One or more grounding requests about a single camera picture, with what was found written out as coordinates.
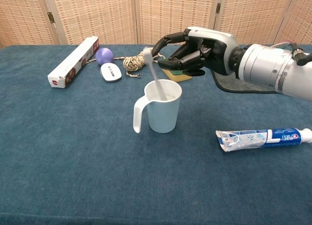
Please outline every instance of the rope toy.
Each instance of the rope toy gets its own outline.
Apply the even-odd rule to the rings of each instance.
[[[157,58],[163,57],[165,59],[165,57],[161,54],[157,54],[156,56],[154,56],[154,62],[158,63],[158,61],[156,60]],[[123,67],[126,69],[126,75],[130,76],[130,77],[140,77],[140,74],[131,74],[130,72],[134,72],[134,71],[138,71],[140,69],[142,69],[142,67],[145,65],[144,62],[144,58],[143,58],[143,51],[141,51],[138,55],[136,56],[132,56],[132,57],[119,57],[119,58],[114,58],[114,60],[123,60]],[[96,59],[90,59],[86,62],[86,64],[92,62],[92,61],[96,61]]]

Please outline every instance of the toothpaste tube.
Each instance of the toothpaste tube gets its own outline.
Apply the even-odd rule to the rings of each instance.
[[[216,131],[221,148],[225,152],[274,146],[299,145],[312,142],[310,129],[297,128],[245,130],[245,131]]]

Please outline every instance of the logo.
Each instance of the logo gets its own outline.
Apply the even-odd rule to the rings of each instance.
[[[254,136],[253,135],[248,135],[247,139],[250,140],[250,141],[253,141],[254,140]]]
[[[299,135],[298,134],[292,134],[292,135],[283,135],[282,140],[283,141],[292,141],[295,139],[298,139]]]
[[[98,40],[93,44],[93,52],[97,51],[99,48]]]
[[[112,76],[115,77],[115,75],[114,75],[114,73],[113,73],[111,67],[109,66],[108,68],[109,68],[109,71],[111,72]]]

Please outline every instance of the computer mouse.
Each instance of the computer mouse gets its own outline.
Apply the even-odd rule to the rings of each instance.
[[[107,82],[115,82],[121,79],[121,71],[119,67],[114,63],[104,63],[101,66],[100,74]]]

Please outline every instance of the screen hinge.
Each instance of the screen hinge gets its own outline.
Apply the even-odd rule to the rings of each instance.
[[[220,13],[220,8],[221,8],[221,3],[218,3],[218,4],[216,5],[216,10],[215,10],[215,13],[216,13],[216,14]]]
[[[54,17],[53,17],[52,12],[48,12],[47,14],[48,14],[48,17],[49,17],[50,23],[55,23],[55,21],[54,21]]]

